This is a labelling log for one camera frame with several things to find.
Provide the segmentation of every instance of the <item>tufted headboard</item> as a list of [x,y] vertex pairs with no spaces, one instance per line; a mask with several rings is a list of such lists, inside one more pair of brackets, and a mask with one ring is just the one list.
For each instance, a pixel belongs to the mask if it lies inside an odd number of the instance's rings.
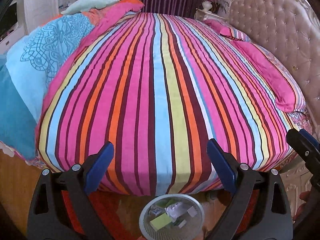
[[305,0],[233,0],[228,21],[289,70],[320,139],[320,24],[310,5]]

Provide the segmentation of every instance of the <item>blue blanket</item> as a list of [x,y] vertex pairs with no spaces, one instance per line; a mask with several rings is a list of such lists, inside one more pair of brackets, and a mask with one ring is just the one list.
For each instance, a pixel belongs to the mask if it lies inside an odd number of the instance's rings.
[[48,86],[94,28],[83,14],[66,15],[16,42],[0,57],[0,141],[35,158],[34,131]]

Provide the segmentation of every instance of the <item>silver bolt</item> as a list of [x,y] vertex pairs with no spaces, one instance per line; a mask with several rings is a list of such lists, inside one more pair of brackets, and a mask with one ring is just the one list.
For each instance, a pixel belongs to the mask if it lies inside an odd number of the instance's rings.
[[49,171],[48,169],[45,169],[45,170],[42,171],[42,175],[46,176],[46,175],[49,174],[49,172],[50,172],[50,171]]
[[81,168],[80,164],[75,164],[75,165],[72,166],[72,170],[73,171],[79,171],[80,168]]
[[245,163],[241,163],[241,164],[240,164],[240,168],[241,168],[242,170],[244,170],[244,171],[247,171],[247,170],[249,169],[249,166],[248,166],[247,164],[245,164]]
[[277,171],[276,169],[272,169],[272,170],[271,170],[271,173],[272,173],[273,175],[278,175],[278,171]]

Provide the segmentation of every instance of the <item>striped bedsheet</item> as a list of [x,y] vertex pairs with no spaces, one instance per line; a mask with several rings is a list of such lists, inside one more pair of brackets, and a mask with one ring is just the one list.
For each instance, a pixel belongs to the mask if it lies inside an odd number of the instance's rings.
[[285,134],[296,126],[271,88],[207,25],[139,13],[94,34],[45,98],[37,147],[53,170],[83,163],[110,141],[115,157],[100,189],[196,193],[219,186],[210,138],[256,170],[291,152]]

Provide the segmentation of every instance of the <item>white nightstand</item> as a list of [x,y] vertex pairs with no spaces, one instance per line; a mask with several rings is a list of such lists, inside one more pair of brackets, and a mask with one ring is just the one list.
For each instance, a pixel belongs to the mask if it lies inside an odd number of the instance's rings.
[[211,12],[204,12],[201,9],[197,9],[196,14],[195,14],[195,20],[204,21],[207,19],[219,20],[219,21],[224,21],[224,22],[227,21],[226,18],[223,18],[217,14],[214,14]]

